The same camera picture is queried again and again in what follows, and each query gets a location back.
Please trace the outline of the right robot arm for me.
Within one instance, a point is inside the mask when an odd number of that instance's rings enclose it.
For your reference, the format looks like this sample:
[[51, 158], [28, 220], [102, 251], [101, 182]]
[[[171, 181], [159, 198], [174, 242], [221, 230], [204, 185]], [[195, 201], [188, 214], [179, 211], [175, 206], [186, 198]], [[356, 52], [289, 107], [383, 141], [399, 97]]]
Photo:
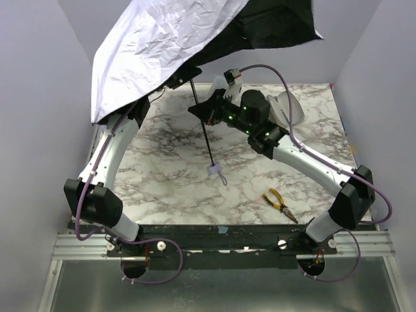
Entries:
[[366, 166], [347, 166], [347, 173], [343, 174], [341, 164], [320, 153], [308, 155], [292, 142], [288, 130], [269, 119], [275, 109], [271, 97], [261, 91], [243, 92], [239, 105], [225, 98], [225, 92], [215, 90], [207, 101], [189, 107], [188, 111], [206, 125], [224, 122], [246, 133], [255, 152], [298, 170], [334, 196], [331, 207], [308, 223], [305, 239], [317, 244], [341, 229], [355, 229], [375, 200], [369, 187], [371, 170]]

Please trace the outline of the lavender umbrella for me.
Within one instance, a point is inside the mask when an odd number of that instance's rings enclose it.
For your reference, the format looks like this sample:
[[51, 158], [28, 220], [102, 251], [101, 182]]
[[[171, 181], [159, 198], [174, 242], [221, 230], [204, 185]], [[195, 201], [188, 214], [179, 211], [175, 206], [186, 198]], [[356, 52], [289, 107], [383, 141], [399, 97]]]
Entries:
[[132, 1], [94, 55], [90, 119], [103, 122], [181, 68], [320, 39], [311, 1]]

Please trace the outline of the beige umbrella case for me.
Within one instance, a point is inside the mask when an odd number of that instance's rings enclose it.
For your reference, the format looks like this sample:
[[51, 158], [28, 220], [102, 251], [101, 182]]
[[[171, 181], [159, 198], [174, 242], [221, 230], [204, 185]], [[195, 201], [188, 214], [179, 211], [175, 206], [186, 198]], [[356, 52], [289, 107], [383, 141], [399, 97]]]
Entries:
[[289, 102], [292, 103], [292, 124], [298, 125], [305, 120], [305, 114], [302, 106], [295, 96], [286, 91], [281, 92], [278, 96], [268, 95], [266, 100], [270, 103], [269, 120], [281, 127], [289, 127]]

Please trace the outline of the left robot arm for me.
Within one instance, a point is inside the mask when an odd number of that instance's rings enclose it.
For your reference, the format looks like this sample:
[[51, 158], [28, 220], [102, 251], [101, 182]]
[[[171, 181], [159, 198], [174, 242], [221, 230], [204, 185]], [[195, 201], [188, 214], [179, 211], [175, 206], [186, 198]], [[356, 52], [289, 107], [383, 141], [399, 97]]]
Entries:
[[150, 108], [148, 97], [136, 100], [104, 118], [103, 134], [77, 179], [67, 179], [64, 194], [75, 218], [75, 234], [85, 241], [103, 229], [122, 242], [136, 244], [142, 227], [123, 212], [113, 192], [116, 174], [128, 145]]

